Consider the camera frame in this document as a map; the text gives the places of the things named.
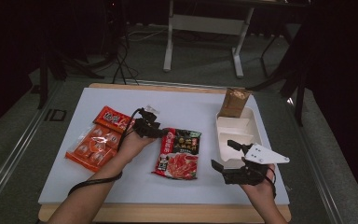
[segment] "dark background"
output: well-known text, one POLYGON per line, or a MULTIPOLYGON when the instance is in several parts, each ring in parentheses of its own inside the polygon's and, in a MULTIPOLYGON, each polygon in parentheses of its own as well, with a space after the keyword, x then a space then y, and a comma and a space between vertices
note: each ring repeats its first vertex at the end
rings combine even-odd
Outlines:
MULTIPOLYGON (((52 43, 72 58, 84 59, 88 52, 109 50, 103 35, 122 34, 121 15, 106 13, 107 1, 74 2, 0 0, 0 117, 32 88, 28 74, 39 67, 43 43, 52 43), (114 26, 109 27, 106 21, 114 26)), ((127 21, 167 24, 168 3, 126 1, 127 21)), ((181 4, 178 10, 185 13, 195 8, 196 14, 233 19, 243 19, 246 11, 220 6, 201 11, 202 7, 181 4)), ((316 1, 314 5, 305 19, 293 13, 258 9, 249 31, 269 36, 279 31, 281 21, 302 21, 303 27, 284 58, 293 67, 310 54, 310 46, 323 46, 311 64, 307 87, 313 91, 358 182, 358 1, 316 1)))

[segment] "person's right arm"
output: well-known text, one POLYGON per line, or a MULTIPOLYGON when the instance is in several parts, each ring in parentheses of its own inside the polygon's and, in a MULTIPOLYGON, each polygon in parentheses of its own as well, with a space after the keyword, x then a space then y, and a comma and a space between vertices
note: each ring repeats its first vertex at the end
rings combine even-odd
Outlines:
MULTIPOLYGON (((268 170, 267 177, 269 179, 273 178, 272 171, 268 170)), ((264 180, 256 186, 240 185, 240 187, 248 195, 249 200, 251 201, 255 210, 258 212, 258 214, 260 214, 266 223, 287 223, 281 212, 278 210, 278 207, 274 201, 272 186, 267 180, 264 180)))

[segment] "red food package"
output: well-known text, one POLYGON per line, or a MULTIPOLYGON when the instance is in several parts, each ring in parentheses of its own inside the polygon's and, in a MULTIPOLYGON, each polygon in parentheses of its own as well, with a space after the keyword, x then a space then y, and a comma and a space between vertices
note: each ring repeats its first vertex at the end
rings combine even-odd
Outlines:
POLYGON ((66 151, 65 157, 97 172, 116 156, 118 142, 130 119, 131 117, 105 106, 94 120, 91 130, 75 149, 66 151))
POLYGON ((201 133, 169 128, 161 139, 156 175, 172 179, 197 179, 201 133))

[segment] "black wrist strap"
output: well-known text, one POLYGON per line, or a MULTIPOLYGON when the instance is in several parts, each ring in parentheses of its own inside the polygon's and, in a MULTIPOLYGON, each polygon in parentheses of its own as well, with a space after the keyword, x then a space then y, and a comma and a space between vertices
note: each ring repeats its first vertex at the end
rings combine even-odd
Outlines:
POLYGON ((68 196, 71 195, 75 190, 89 186, 89 185, 96 185, 96 184, 103 184, 103 183, 109 183, 113 181, 119 180, 123 176, 123 172, 120 172, 120 174, 110 177, 110 178, 104 178, 104 179, 93 179, 93 180, 87 180, 81 183, 78 183, 74 185, 71 190, 69 190, 68 196))

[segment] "white board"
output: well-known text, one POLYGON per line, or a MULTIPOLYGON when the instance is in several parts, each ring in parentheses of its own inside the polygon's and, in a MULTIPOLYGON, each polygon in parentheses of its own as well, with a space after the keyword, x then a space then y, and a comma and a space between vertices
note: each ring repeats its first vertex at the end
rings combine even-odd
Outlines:
MULTIPOLYGON (((172 91, 134 91, 86 88, 78 102, 74 116, 39 203, 61 203, 69 190, 88 179, 92 172, 64 157, 71 150, 101 109, 108 105, 118 112, 131 115, 137 108, 151 105, 160 113, 156 122, 160 128, 173 127, 201 132, 200 154, 196 180, 172 180, 151 174, 160 147, 160 139, 147 146, 123 171, 107 196, 106 203, 193 203, 193 204, 250 204, 238 185, 226 185, 221 174, 211 166, 217 160, 219 147, 216 133, 216 114, 223 103, 224 94, 172 91)), ((251 96, 246 104, 255 113, 261 142, 269 147, 269 140, 260 113, 251 96)), ((289 199, 276 168, 277 204, 289 204, 289 199)))

